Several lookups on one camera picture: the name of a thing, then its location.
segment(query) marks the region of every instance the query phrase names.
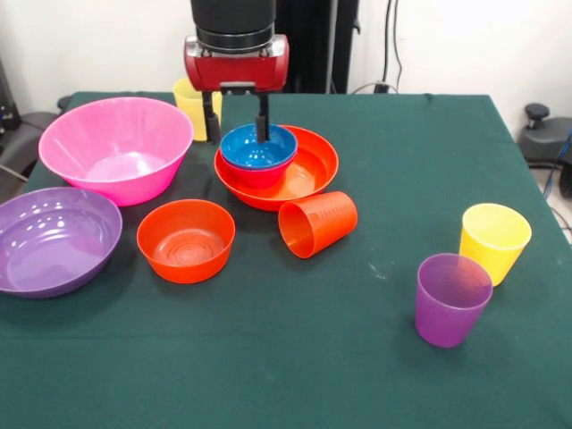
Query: white wall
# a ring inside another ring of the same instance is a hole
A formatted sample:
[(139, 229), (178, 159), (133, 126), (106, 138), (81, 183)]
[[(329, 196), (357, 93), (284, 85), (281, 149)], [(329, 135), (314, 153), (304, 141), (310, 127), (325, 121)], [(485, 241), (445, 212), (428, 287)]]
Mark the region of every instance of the white wall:
[[(385, 1), (360, 3), (349, 89), (382, 74)], [(400, 0), (401, 90), (491, 94), (513, 132), (529, 101), (572, 114), (571, 16), (570, 0)], [(0, 55), (24, 113), (77, 90), (170, 90), (193, 31), (189, 0), (0, 0)]]
[[(360, 1), (350, 90), (382, 77), (386, 5)], [(490, 94), (513, 134), (531, 101), (572, 115), (570, 0), (400, 0), (398, 17), (401, 92)]]
[(164, 90), (185, 76), (189, 0), (0, 0), (0, 56), (23, 112), (78, 90)]

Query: plastic bowl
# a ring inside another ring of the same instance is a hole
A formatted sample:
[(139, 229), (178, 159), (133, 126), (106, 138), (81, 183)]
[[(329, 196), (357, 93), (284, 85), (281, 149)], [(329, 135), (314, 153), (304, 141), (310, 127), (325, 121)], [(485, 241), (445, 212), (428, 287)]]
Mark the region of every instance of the plastic bowl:
[(49, 298), (90, 281), (122, 232), (117, 206), (95, 192), (42, 189), (0, 206), (0, 291)]
[(292, 164), (292, 161), (294, 161), (292, 157), (289, 161), (277, 167), (265, 168), (263, 170), (247, 170), (246, 168), (239, 168), (230, 164), (222, 156), (221, 159), (237, 181), (255, 189), (266, 189), (274, 186), (284, 177), (286, 169)]
[(338, 154), (324, 137), (299, 127), (282, 127), (296, 136), (299, 148), (284, 177), (270, 188), (245, 185), (232, 174), (220, 153), (214, 157), (214, 170), (223, 185), (243, 203), (268, 212), (277, 212), (286, 201), (323, 192), (340, 165)]
[(39, 157), (71, 185), (132, 206), (169, 186), (192, 140), (192, 123), (174, 105), (108, 98), (56, 119), (39, 141)]
[(285, 164), (296, 155), (298, 142), (290, 131), (270, 125), (270, 139), (258, 143), (257, 129), (249, 124), (226, 134), (221, 142), (224, 159), (236, 167), (259, 170)]
[(160, 206), (137, 229), (137, 244), (153, 270), (168, 282), (202, 282), (221, 271), (231, 253), (235, 226), (222, 207), (202, 199)]

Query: bowl rim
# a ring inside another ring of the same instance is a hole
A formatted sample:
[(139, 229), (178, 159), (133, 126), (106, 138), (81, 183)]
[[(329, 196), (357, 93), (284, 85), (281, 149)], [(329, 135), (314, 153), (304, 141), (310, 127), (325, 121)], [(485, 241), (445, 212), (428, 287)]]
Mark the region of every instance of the bowl rim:
[[(150, 104), (157, 104), (157, 105), (167, 105), (169, 106), (169, 108), (172, 108), (172, 110), (174, 112), (176, 112), (181, 118), (184, 118), (186, 120), (186, 122), (189, 124), (190, 126), (190, 139), (189, 139), (189, 143), (185, 145), (185, 148), (181, 151), (181, 153), (179, 153), (176, 157), (174, 157), (171, 161), (169, 161), (168, 163), (162, 165), (159, 168), (156, 168), (155, 170), (151, 171), (151, 172), (146, 172), (143, 175), (138, 175), (138, 176), (134, 176), (134, 177), (130, 177), (128, 179), (120, 179), (120, 180), (107, 180), (107, 181), (92, 181), (92, 180), (87, 180), (85, 178), (80, 178), (80, 177), (75, 177), (75, 176), (71, 176), (70, 174), (65, 174), (62, 172), (59, 172), (59, 169), (54, 168), (52, 165), (50, 165), (50, 163), (46, 162), (45, 156), (44, 156), (44, 146), (46, 145), (45, 141), (46, 141), (46, 135), (47, 133), (53, 128), (55, 127), (59, 122), (62, 122), (65, 120), (66, 116), (68, 114), (71, 114), (72, 112), (76, 112), (78, 110), (83, 110), (83, 109), (87, 109), (90, 108), (92, 105), (98, 105), (98, 104), (106, 104), (106, 105), (110, 105), (114, 102), (130, 102), (133, 100), (144, 100), (144, 103), (150, 103)], [(192, 121), (189, 119), (189, 117), (180, 109), (178, 109), (175, 105), (172, 105), (171, 103), (167, 103), (165, 101), (162, 100), (157, 100), (156, 98), (150, 98), (150, 97), (108, 97), (108, 98), (101, 98), (99, 100), (94, 100), (94, 101), (90, 101), (89, 103), (86, 103), (85, 105), (79, 105), (77, 107), (74, 107), (73, 109), (71, 109), (70, 111), (66, 112), (65, 114), (63, 114), (62, 116), (60, 116), (59, 118), (56, 118), (55, 121), (53, 121), (52, 123), (50, 123), (47, 128), (44, 130), (44, 132), (42, 133), (39, 142), (38, 142), (38, 154), (39, 154), (39, 159), (40, 161), (46, 166), (46, 168), (48, 170), (50, 170), (51, 172), (57, 174), (58, 176), (60, 176), (61, 178), (67, 180), (67, 181), (74, 181), (74, 182), (81, 182), (81, 183), (93, 183), (93, 184), (98, 184), (98, 183), (123, 183), (126, 181), (133, 181), (136, 179), (140, 179), (142, 177), (147, 177), (150, 176), (151, 174), (155, 174), (156, 172), (161, 172), (163, 170), (166, 170), (168, 168), (170, 168), (173, 164), (177, 163), (178, 161), (181, 160), (181, 158), (183, 158), (185, 156), (185, 154), (189, 151), (190, 146), (193, 143), (193, 139), (195, 138), (195, 126), (193, 125)]]
[(298, 152), (298, 147), (299, 147), (299, 143), (298, 143), (298, 139), (297, 139), (296, 135), (295, 135), (292, 131), (288, 130), (287, 128), (282, 127), (280, 124), (271, 123), (271, 124), (270, 124), (270, 131), (272, 131), (272, 129), (285, 131), (287, 136), (289, 136), (289, 137), (291, 136), (291, 137), (292, 137), (292, 140), (294, 141), (294, 147), (293, 147), (291, 153), (290, 153), (288, 156), (286, 156), (286, 157), (283, 158), (282, 160), (280, 160), (280, 161), (278, 161), (278, 162), (276, 162), (276, 163), (274, 163), (274, 164), (270, 164), (270, 165), (244, 165), (244, 164), (236, 163), (236, 162), (232, 161), (231, 159), (229, 159), (229, 158), (224, 154), (224, 148), (225, 148), (225, 146), (224, 146), (224, 141), (225, 141), (225, 139), (227, 139), (228, 136), (229, 136), (230, 134), (232, 134), (233, 132), (235, 132), (235, 131), (243, 130), (243, 129), (246, 129), (246, 128), (253, 128), (253, 127), (256, 129), (256, 125), (255, 125), (254, 123), (247, 123), (246, 125), (240, 125), (239, 127), (235, 128), (235, 129), (233, 129), (233, 130), (230, 130), (229, 132), (227, 132), (227, 133), (223, 136), (223, 138), (222, 138), (222, 140), (221, 140), (221, 144), (219, 145), (219, 146), (220, 146), (219, 148), (221, 149), (221, 156), (222, 156), (222, 157), (224, 158), (224, 160), (227, 161), (229, 164), (232, 164), (232, 165), (234, 165), (235, 167), (242, 168), (242, 169), (244, 169), (244, 170), (266, 170), (266, 169), (278, 167), (278, 166), (280, 166), (280, 165), (282, 165), (282, 164), (284, 164), (284, 163), (287, 163), (287, 162), (289, 162), (292, 158), (294, 158), (294, 156), (296, 156), (296, 153)]
[(235, 172), (248, 172), (248, 173), (251, 173), (251, 172), (252, 173), (275, 172), (277, 170), (280, 170), (281, 168), (283, 168), (283, 169), (288, 168), (288, 166), (290, 164), (292, 164), (292, 162), (294, 162), (294, 156), (291, 156), (289, 159), (284, 161), (282, 164), (278, 164), (274, 167), (260, 168), (260, 169), (252, 170), (252, 169), (248, 169), (248, 168), (237, 167), (235, 164), (232, 164), (231, 162), (229, 162), (229, 160), (223, 156), (223, 152), (221, 151), (220, 148), (216, 149), (214, 156), (217, 156), (217, 154), (219, 154), (219, 153), (221, 155), (221, 159), (223, 160), (223, 164), (225, 164), (227, 168), (234, 170)]
[[(306, 128), (302, 128), (302, 127), (298, 127), (295, 125), (288, 125), (288, 124), (281, 124), (281, 127), (284, 127), (284, 129), (289, 130), (290, 132), (292, 132), (291, 130), (299, 130), (302, 132), (308, 132), (310, 134), (314, 134), (316, 135), (318, 138), (320, 138), (321, 140), (324, 141), (324, 143), (327, 143), (328, 148), (330, 148), (335, 156), (335, 166), (333, 168), (333, 172), (332, 172), (332, 177), (330, 177), (327, 181), (325, 181), (325, 183), (314, 189), (310, 194), (308, 194), (306, 197), (309, 197), (311, 195), (315, 195), (315, 194), (319, 194), (321, 192), (324, 191), (324, 189), (326, 189), (331, 183), (332, 181), (335, 179), (336, 175), (338, 174), (338, 170), (340, 169), (340, 157), (338, 156), (338, 152), (336, 151), (335, 147), (333, 146), (332, 143), (330, 143), (330, 141), (322, 136), (321, 134), (318, 134), (317, 132), (308, 130)], [(264, 198), (264, 197), (259, 197), (258, 195), (252, 195), (249, 193), (246, 193), (242, 190), (237, 189), (235, 186), (231, 185), (227, 180), (223, 179), (223, 176), (221, 175), (220, 169), (217, 166), (217, 162), (216, 159), (218, 157), (218, 154), (215, 153), (214, 154), (214, 172), (216, 173), (216, 175), (218, 176), (219, 180), (223, 183), (223, 185), (233, 194), (237, 195), (237, 196), (241, 196), (244, 198), (248, 198), (248, 199), (254, 199), (255, 201), (267, 201), (267, 202), (272, 202), (272, 203), (283, 203), (286, 201), (290, 201), (290, 199), (283, 199), (283, 198)]]
[[(32, 190), (31, 192), (26, 192), (24, 194), (20, 194), (18, 197), (16, 198), (12, 198), (9, 199), (8, 201), (4, 202), (3, 204), (0, 204), (0, 211), (2, 210), (2, 208), (4, 206), (8, 206), (10, 203), (13, 203), (14, 201), (23, 198), (25, 196), (29, 196), (29, 195), (33, 195), (33, 194), (39, 194), (39, 193), (45, 193), (45, 192), (49, 192), (49, 191), (61, 191), (65, 189), (65, 191), (71, 191), (71, 192), (79, 192), (79, 193), (88, 193), (88, 194), (92, 194), (97, 196), (97, 198), (101, 198), (102, 201), (104, 201), (106, 204), (109, 204), (111, 206), (111, 208), (114, 210), (114, 214), (117, 215), (117, 218), (119, 219), (119, 228), (118, 228), (118, 233), (116, 234), (116, 236), (114, 237), (113, 242), (111, 243), (111, 246), (109, 247), (109, 249), (105, 252), (105, 255), (103, 257), (101, 257), (96, 263), (94, 263), (93, 266), (91, 266), (88, 270), (85, 270), (84, 273), (82, 274), (78, 274), (77, 276), (73, 277), (72, 279), (66, 281), (66, 282), (61, 282), (58, 283), (55, 286), (52, 286), (50, 288), (40, 288), (40, 289), (34, 289), (34, 290), (8, 290), (4, 287), (2, 287), (2, 283), (0, 283), (0, 292), (2, 293), (8, 293), (14, 296), (20, 296), (23, 298), (26, 298), (26, 296), (28, 295), (34, 295), (37, 294), (38, 292), (43, 292), (43, 291), (49, 291), (49, 290), (59, 290), (61, 288), (63, 288), (63, 286), (69, 284), (69, 283), (73, 283), (76, 282), (77, 280), (81, 279), (81, 277), (85, 276), (86, 274), (91, 273), (94, 269), (96, 269), (100, 264), (104, 263), (107, 259), (109, 259), (109, 257), (113, 254), (113, 252), (115, 251), (115, 248), (117, 248), (117, 245), (119, 244), (119, 240), (122, 237), (123, 234), (123, 217), (122, 217), (122, 212), (119, 209), (119, 207), (108, 197), (101, 195), (98, 192), (95, 192), (93, 190), (88, 190), (88, 189), (80, 189), (80, 188), (74, 188), (72, 186), (53, 186), (51, 188), (43, 188), (43, 189), (36, 189), (36, 190)], [(83, 284), (79, 284), (77, 287), (73, 288), (71, 291), (78, 289), (80, 286), (83, 286)]]
[[(223, 214), (231, 221), (231, 226), (232, 226), (232, 236), (231, 239), (229, 240), (228, 243), (226, 243), (224, 245), (224, 248), (217, 253), (216, 255), (214, 255), (213, 257), (202, 261), (200, 264), (194, 264), (194, 265), (171, 265), (171, 264), (164, 264), (163, 262), (158, 262), (154, 257), (152, 257), (151, 255), (149, 255), (141, 246), (141, 241), (140, 241), (140, 236), (141, 236), (141, 226), (143, 225), (143, 223), (147, 223), (149, 222), (149, 217), (151, 217), (151, 215), (155, 214), (156, 212), (159, 212), (161, 210), (164, 210), (166, 207), (168, 206), (177, 206), (180, 203), (201, 203), (205, 206), (210, 206), (211, 208), (214, 208), (216, 210), (219, 210), (221, 212), (223, 212)], [(144, 218), (143, 220), (139, 223), (138, 227), (137, 227), (137, 231), (135, 233), (135, 237), (136, 237), (136, 241), (137, 241), (137, 247), (139, 248), (139, 251), (143, 254), (143, 256), (145, 257), (145, 259), (147, 261), (152, 261), (153, 264), (157, 264), (157, 265), (162, 265), (162, 266), (169, 266), (172, 268), (191, 268), (191, 267), (198, 267), (198, 266), (202, 266), (202, 265), (206, 265), (214, 260), (216, 260), (217, 258), (219, 258), (221, 255), (226, 254), (230, 248), (232, 247), (232, 243), (234, 242), (234, 239), (236, 238), (236, 223), (234, 222), (234, 218), (232, 217), (232, 214), (223, 206), (221, 206), (220, 204), (216, 204), (212, 201), (208, 201), (206, 199), (200, 199), (200, 198), (185, 198), (185, 199), (176, 199), (174, 201), (170, 201), (166, 204), (162, 204), (159, 207), (151, 210)]]

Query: blue bowl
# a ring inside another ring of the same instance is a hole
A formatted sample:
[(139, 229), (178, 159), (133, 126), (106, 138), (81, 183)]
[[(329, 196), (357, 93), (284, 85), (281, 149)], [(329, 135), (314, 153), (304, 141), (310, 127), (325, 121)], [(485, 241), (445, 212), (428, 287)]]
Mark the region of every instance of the blue bowl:
[(270, 139), (258, 143), (254, 124), (244, 125), (226, 134), (221, 154), (232, 165), (248, 170), (277, 167), (292, 159), (298, 150), (294, 134), (278, 125), (270, 125)]

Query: black knob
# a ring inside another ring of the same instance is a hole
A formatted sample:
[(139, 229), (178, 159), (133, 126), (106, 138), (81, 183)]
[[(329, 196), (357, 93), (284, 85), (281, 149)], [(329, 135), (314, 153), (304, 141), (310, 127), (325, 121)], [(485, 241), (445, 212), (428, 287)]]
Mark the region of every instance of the black knob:
[(551, 110), (546, 105), (541, 105), (540, 103), (526, 105), (525, 112), (528, 119), (535, 122), (541, 121), (551, 114)]

